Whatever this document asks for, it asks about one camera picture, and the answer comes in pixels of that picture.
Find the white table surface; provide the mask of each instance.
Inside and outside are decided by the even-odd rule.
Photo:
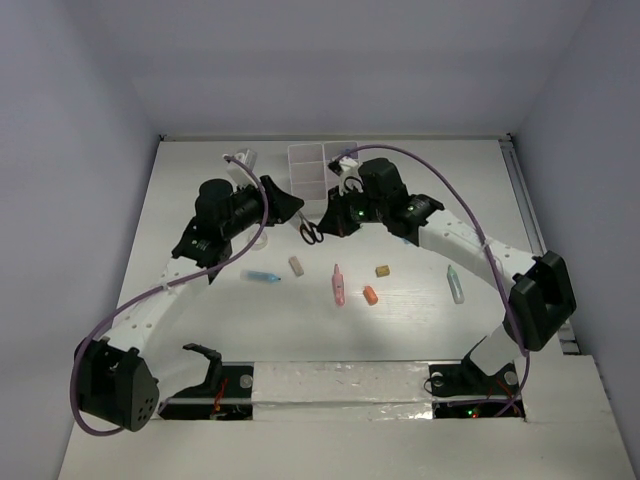
[[[121,301],[158,278],[193,215],[199,185],[225,177],[223,153],[254,149],[256,173],[271,175],[286,190],[289,143],[161,143]],[[497,141],[393,144],[439,168],[489,235],[529,248]],[[411,193],[433,196],[465,218],[424,167],[393,152],[361,155],[389,158]],[[265,249],[226,268],[176,322],[163,339],[165,349],[180,351],[195,341],[220,351],[225,361],[459,359],[501,321],[493,288],[458,267],[466,302],[455,305],[445,277],[450,262],[404,244],[381,226],[367,225],[346,239],[327,237],[316,246],[302,242],[292,225],[267,233]],[[234,251],[245,241],[237,237]],[[287,264],[292,255],[304,266],[301,278]],[[344,308],[333,301],[334,263],[345,276]],[[391,276],[377,279],[374,268],[382,264],[391,267]],[[271,271],[282,282],[246,282],[242,269]],[[366,304],[364,285],[374,287],[378,305]],[[528,423],[154,421],[141,432],[109,439],[74,427],[60,478],[633,478],[591,359],[563,357],[551,341],[533,361],[524,395]]]

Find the black joint housing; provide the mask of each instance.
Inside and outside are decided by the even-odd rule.
[[[442,203],[427,195],[409,195],[396,166],[386,158],[374,158],[358,169],[362,192],[340,195],[329,190],[327,211],[318,225],[322,233],[351,235],[362,223],[382,223],[392,235],[418,245],[418,229]]]
[[[304,201],[283,192],[271,177],[260,177],[269,205],[267,226],[288,221],[304,206]],[[211,268],[231,257],[231,240],[260,223],[264,215],[264,201],[253,185],[233,191],[227,180],[214,178],[200,185],[195,202],[196,215],[191,219],[182,238],[171,251],[173,258],[195,260],[200,268]],[[212,282],[219,271],[209,275]]]
[[[92,340],[80,360],[80,410],[132,432],[144,427],[158,405],[160,392],[138,353],[135,348],[123,352],[106,340]]]
[[[509,304],[520,326],[524,346],[534,352],[542,350],[576,310],[576,299],[563,258],[552,251],[536,257],[535,265],[515,278]],[[502,322],[515,341],[511,324]]]

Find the small tube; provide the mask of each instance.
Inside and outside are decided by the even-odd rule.
[[[275,273],[268,272],[256,272],[255,270],[244,270],[242,276],[247,280],[254,280],[257,282],[275,283],[280,281],[280,277]]]
[[[462,291],[462,285],[460,285],[460,279],[451,265],[447,267],[447,281],[449,282],[453,301],[457,305],[464,303],[464,292]]]
[[[304,269],[302,268],[302,264],[300,263],[300,260],[298,260],[298,257],[291,257],[289,259],[289,265],[291,265],[291,269],[293,270],[293,273],[296,274],[296,277],[304,275]]]
[[[336,305],[342,307],[344,305],[344,277],[340,273],[340,267],[338,264],[333,267],[333,275],[331,276],[331,285],[333,286],[333,296],[336,300]]]
[[[376,292],[373,291],[373,288],[371,288],[369,285],[364,287],[362,294],[364,295],[364,298],[367,299],[367,303],[369,305],[375,305],[376,303],[378,303],[378,296],[376,295]]]

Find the gray wall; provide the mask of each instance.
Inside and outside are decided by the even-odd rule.
[[[566,257],[573,325],[640,472],[640,2],[598,0],[517,134],[548,247]]]
[[[0,477],[55,478],[73,349],[115,305],[157,140],[55,2],[0,2],[0,71]]]
[[[590,3],[64,1],[172,134],[512,131]]]

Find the scissors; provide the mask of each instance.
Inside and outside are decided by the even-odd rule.
[[[324,235],[318,231],[318,225],[307,220],[304,213],[300,211],[298,212],[298,217],[300,217],[300,227],[298,227],[298,231],[305,243],[308,245],[322,243],[324,241]]]

